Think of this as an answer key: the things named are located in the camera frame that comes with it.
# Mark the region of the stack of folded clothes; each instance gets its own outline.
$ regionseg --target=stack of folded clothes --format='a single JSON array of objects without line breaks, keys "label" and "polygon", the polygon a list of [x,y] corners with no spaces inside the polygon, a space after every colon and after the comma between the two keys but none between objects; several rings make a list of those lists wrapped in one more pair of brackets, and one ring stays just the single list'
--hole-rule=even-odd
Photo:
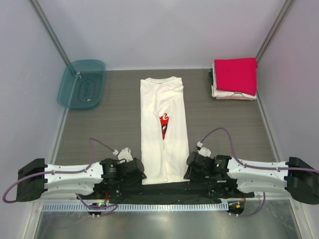
[{"label": "stack of folded clothes", "polygon": [[212,96],[217,99],[255,100],[256,58],[216,59],[210,70]]}]

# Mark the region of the white ruler strip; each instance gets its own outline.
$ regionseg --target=white ruler strip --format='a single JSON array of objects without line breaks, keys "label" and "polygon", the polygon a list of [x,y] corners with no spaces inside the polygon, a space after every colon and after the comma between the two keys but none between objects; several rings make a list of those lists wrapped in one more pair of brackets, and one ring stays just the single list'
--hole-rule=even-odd
[{"label": "white ruler strip", "polygon": [[[116,212],[182,212],[182,211],[227,211],[228,202],[198,205],[134,205],[119,204]],[[85,212],[88,209],[80,202],[44,203],[42,212]]]}]

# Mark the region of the red folded cloth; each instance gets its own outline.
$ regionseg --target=red folded cloth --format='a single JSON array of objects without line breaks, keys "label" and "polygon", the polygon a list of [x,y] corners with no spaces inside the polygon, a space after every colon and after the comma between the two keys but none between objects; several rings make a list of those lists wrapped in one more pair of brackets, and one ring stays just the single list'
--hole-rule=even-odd
[{"label": "red folded cloth", "polygon": [[256,58],[216,59],[216,85],[218,90],[256,95]]}]

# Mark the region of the white wall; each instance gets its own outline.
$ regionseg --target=white wall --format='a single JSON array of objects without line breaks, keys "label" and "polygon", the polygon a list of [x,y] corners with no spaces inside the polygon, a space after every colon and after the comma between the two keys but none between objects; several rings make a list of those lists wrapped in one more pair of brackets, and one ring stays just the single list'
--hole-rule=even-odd
[{"label": "white wall", "polygon": [[[63,108],[62,59],[27,0],[0,1],[0,193],[17,171],[48,158]],[[8,196],[15,199],[15,189]],[[28,205],[0,202],[2,239],[21,239]]]},{"label": "white wall", "polygon": [[[258,92],[282,159],[319,169],[319,1],[298,0],[261,59]],[[311,206],[319,238],[319,206]]]},{"label": "white wall", "polygon": [[39,0],[71,61],[210,68],[256,56],[284,0]]}]

